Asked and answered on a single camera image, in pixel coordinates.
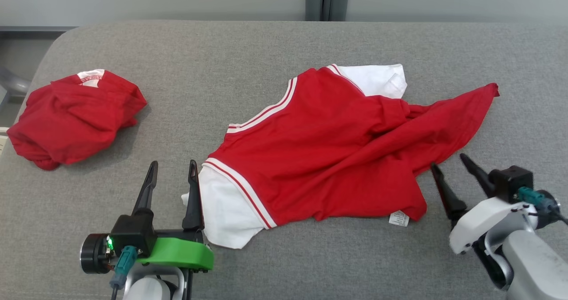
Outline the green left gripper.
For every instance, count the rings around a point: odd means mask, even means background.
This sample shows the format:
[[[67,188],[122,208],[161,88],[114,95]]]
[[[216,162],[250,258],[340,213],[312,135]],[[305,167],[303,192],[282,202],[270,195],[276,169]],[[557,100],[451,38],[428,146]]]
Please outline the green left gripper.
[[[158,161],[152,161],[133,208],[133,215],[151,211],[154,188],[158,182]],[[140,264],[173,266],[190,269],[193,272],[213,270],[214,254],[204,242],[204,219],[201,205],[201,192],[197,172],[197,162],[190,160],[187,182],[190,190],[187,195],[186,214],[182,229],[158,230],[158,239],[150,256],[139,257]]]

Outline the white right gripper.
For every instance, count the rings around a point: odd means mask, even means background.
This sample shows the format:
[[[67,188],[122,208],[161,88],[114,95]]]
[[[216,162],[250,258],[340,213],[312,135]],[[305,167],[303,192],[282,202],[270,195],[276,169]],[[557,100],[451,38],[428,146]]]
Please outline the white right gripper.
[[[439,166],[434,162],[430,165],[447,218],[456,223],[449,234],[449,245],[456,255],[469,251],[473,243],[491,229],[501,230],[505,237],[515,230],[533,232],[537,229],[538,216],[533,205],[523,202],[509,204],[495,197],[495,185],[489,174],[465,153],[460,154],[460,159],[485,195],[491,198],[467,211],[466,203],[450,188]]]

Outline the red white-sleeved jersey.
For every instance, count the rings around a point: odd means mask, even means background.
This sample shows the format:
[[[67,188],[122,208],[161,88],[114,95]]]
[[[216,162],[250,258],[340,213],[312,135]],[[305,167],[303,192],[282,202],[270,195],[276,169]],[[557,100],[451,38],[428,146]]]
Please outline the red white-sleeved jersey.
[[[204,234],[241,249],[262,230],[314,218],[426,215],[417,176],[466,146],[498,85],[431,105],[403,99],[403,66],[309,69],[283,98],[227,126],[198,175]]]

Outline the grey curved metal leg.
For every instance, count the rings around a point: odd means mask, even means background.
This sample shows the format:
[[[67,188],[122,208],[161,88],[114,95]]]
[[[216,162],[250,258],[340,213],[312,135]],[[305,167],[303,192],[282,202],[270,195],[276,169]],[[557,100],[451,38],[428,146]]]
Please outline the grey curved metal leg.
[[[0,66],[0,86],[11,96],[25,97],[30,90],[30,84],[30,80],[12,73],[4,66]]]

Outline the grey partition post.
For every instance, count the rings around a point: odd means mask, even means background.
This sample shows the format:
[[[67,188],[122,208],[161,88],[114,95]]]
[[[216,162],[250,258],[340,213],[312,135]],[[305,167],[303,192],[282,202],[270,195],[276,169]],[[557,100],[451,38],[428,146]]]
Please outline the grey partition post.
[[[305,21],[343,22],[348,0],[305,0]]]

